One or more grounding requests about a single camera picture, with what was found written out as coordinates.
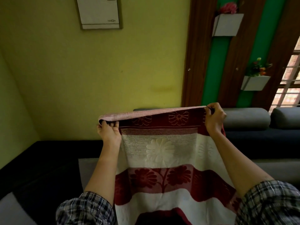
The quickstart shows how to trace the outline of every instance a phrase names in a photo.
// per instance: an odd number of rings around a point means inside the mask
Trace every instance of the wall-mounted planter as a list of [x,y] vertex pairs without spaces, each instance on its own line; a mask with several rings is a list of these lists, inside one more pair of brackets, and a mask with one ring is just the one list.
[[244,14],[220,14],[216,16],[212,36],[236,36]]
[[269,79],[270,76],[244,76],[241,90],[261,91]]

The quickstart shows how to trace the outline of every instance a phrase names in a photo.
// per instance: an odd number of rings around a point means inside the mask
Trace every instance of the hand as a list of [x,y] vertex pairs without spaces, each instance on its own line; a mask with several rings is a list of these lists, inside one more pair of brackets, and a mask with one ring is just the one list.
[[122,140],[119,132],[119,122],[111,122],[108,125],[106,121],[102,121],[101,124],[102,127],[97,125],[97,132],[103,140],[103,145],[119,150]]
[[[214,108],[215,112],[212,115],[209,107]],[[210,136],[220,133],[223,125],[223,121],[226,118],[226,113],[218,102],[213,102],[204,108],[206,111],[205,126]]]

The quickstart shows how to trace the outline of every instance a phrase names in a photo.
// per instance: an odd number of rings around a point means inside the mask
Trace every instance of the green wall stripe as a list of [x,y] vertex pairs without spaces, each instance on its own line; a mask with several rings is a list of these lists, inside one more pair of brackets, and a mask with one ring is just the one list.
[[[219,8],[227,2],[238,0],[218,0]],[[208,59],[206,77],[203,88],[201,105],[216,102],[218,99],[219,88],[222,80],[223,68],[226,61],[228,47],[231,37],[213,37],[210,56]]]
[[[262,63],[266,62],[284,3],[285,0],[266,0],[249,63],[258,57],[262,58]],[[250,107],[254,93],[254,91],[241,91],[236,107]]]

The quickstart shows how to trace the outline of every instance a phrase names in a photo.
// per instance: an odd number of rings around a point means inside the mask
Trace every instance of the rolled-up sleeve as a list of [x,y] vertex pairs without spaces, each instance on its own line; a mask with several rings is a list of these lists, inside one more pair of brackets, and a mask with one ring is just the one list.
[[63,202],[56,211],[58,225],[115,223],[115,214],[110,203],[103,197],[92,193],[82,193],[78,198]]
[[300,224],[300,193],[281,181],[264,181],[242,198],[235,224]]

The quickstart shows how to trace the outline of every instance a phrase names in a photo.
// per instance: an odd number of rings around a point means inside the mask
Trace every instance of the window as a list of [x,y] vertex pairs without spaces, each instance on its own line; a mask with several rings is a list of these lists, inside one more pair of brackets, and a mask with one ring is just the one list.
[[285,69],[282,81],[277,89],[269,113],[276,107],[300,106],[300,37],[290,61]]

